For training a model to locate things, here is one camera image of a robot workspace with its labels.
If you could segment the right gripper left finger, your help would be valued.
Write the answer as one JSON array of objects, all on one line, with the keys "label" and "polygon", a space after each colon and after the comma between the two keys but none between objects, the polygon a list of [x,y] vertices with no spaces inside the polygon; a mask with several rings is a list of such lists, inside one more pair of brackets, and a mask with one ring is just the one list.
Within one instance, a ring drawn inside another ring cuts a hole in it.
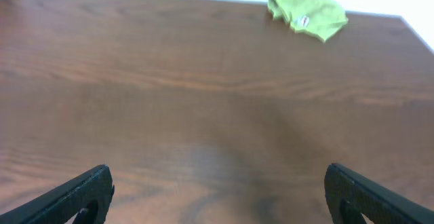
[{"label": "right gripper left finger", "polygon": [[109,167],[102,164],[43,195],[1,215],[5,224],[99,223],[106,216],[114,195]]}]

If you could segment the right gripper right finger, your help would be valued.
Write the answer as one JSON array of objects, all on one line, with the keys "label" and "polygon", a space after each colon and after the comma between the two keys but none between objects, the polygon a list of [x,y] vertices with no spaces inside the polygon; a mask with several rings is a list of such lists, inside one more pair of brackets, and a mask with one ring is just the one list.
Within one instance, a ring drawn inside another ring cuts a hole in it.
[{"label": "right gripper right finger", "polygon": [[325,199],[334,224],[433,222],[433,211],[333,163],[324,178]]}]

